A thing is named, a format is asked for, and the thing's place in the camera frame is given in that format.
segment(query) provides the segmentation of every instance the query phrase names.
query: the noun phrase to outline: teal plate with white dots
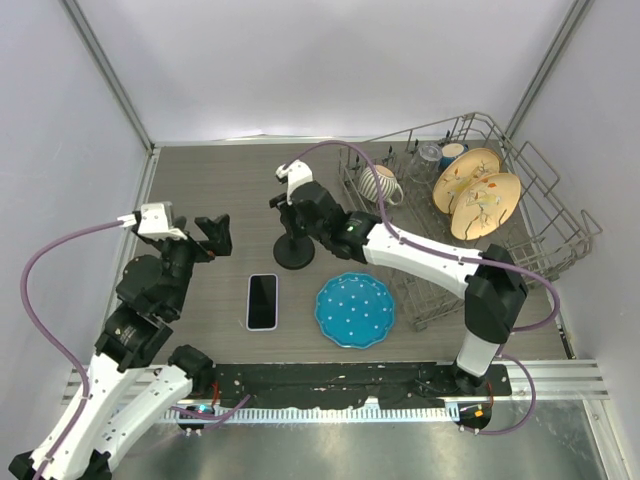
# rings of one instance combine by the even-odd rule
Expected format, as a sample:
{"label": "teal plate with white dots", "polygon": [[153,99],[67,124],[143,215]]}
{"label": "teal plate with white dots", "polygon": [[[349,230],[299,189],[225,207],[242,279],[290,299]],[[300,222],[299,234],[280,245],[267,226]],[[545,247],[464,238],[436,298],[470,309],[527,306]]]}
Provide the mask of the teal plate with white dots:
{"label": "teal plate with white dots", "polygon": [[369,348],[384,340],[395,322],[387,286],[366,273],[332,278],[316,297],[322,333],[345,348]]}

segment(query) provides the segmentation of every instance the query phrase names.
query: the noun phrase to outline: wire dish rack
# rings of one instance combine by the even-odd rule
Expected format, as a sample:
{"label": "wire dish rack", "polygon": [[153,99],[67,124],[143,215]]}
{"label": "wire dish rack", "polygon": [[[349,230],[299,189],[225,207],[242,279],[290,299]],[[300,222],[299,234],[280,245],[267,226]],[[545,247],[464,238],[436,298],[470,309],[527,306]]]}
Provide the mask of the wire dish rack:
{"label": "wire dish rack", "polygon": [[[520,202],[511,218],[490,235],[477,240],[459,240],[451,234],[450,217],[432,202],[438,176],[423,176],[413,169],[412,160],[421,144],[418,138],[433,141],[434,136],[442,136],[444,132],[447,136],[441,142],[491,148],[503,160],[501,171],[518,175],[522,183]],[[499,244],[509,251],[516,265],[556,280],[560,273],[591,252],[594,236],[602,232],[589,212],[581,210],[576,216],[558,198],[555,190],[560,175],[538,149],[528,141],[517,148],[487,114],[474,112],[452,117],[372,138],[362,146],[375,158],[376,164],[393,171],[404,190],[404,201],[387,207],[394,225],[432,240],[480,250],[491,243]],[[365,162],[349,149],[339,150],[339,180],[352,207],[379,213],[377,204],[358,192],[364,168]],[[375,270],[376,276],[388,283],[398,305],[417,330],[464,305],[464,300],[421,278],[390,269]],[[533,280],[529,280],[528,285],[538,286]]]}

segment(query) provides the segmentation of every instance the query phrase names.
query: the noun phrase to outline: smartphone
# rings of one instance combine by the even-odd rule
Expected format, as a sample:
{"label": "smartphone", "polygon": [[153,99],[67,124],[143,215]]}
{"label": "smartphone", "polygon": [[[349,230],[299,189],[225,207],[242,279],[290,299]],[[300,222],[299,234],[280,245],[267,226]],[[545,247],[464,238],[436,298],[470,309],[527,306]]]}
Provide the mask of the smartphone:
{"label": "smartphone", "polygon": [[269,331],[278,326],[278,277],[272,273],[249,277],[247,330]]}

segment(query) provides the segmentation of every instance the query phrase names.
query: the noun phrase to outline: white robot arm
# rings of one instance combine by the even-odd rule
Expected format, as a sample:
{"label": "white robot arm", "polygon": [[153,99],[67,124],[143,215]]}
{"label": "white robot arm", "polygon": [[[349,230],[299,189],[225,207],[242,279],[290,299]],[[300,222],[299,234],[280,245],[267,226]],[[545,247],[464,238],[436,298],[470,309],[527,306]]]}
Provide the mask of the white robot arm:
{"label": "white robot arm", "polygon": [[456,381],[468,393],[483,385],[484,375],[500,346],[509,338],[528,289],[520,275],[500,268],[444,259],[417,250],[405,241],[430,247],[451,257],[513,261],[497,245],[487,251],[463,249],[434,242],[391,225],[366,212],[345,212],[331,194],[313,180],[300,160],[277,169],[287,193],[271,200],[291,237],[309,236],[338,258],[395,268],[423,278],[465,299],[467,332],[456,359]]}
{"label": "white robot arm", "polygon": [[[106,320],[96,342],[87,372],[87,397],[78,389],[44,442],[14,458],[9,470],[16,478],[32,479],[36,473],[46,480],[111,478],[110,472],[163,412],[213,382],[213,361],[184,345],[174,351],[151,385],[113,415],[171,335],[167,323],[180,318],[194,264],[230,255],[232,250],[228,215],[215,221],[195,219],[207,236],[205,241],[189,236],[184,230],[186,219],[174,219],[169,202],[145,204],[118,220],[158,249],[160,258],[142,255],[125,267],[116,287],[122,303]],[[81,402],[84,409],[75,418]],[[55,453],[50,454],[56,444]]]}

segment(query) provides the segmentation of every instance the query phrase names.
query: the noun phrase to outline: striped mug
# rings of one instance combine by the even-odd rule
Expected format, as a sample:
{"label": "striped mug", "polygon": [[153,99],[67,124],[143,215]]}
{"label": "striped mug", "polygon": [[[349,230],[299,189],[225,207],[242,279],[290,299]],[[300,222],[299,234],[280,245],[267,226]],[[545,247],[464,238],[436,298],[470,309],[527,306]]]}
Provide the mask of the striped mug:
{"label": "striped mug", "polygon": [[[384,201],[390,205],[400,205],[404,200],[404,192],[398,184],[398,179],[393,172],[387,167],[382,165],[376,165],[376,171],[378,172],[378,178],[380,179],[380,186],[382,187],[382,195]],[[358,183],[358,191],[367,200],[374,203],[378,201],[378,191],[376,189],[376,182],[373,178],[373,172],[370,168],[365,168],[360,175],[360,182]],[[400,195],[400,198],[393,199],[395,193]]]}

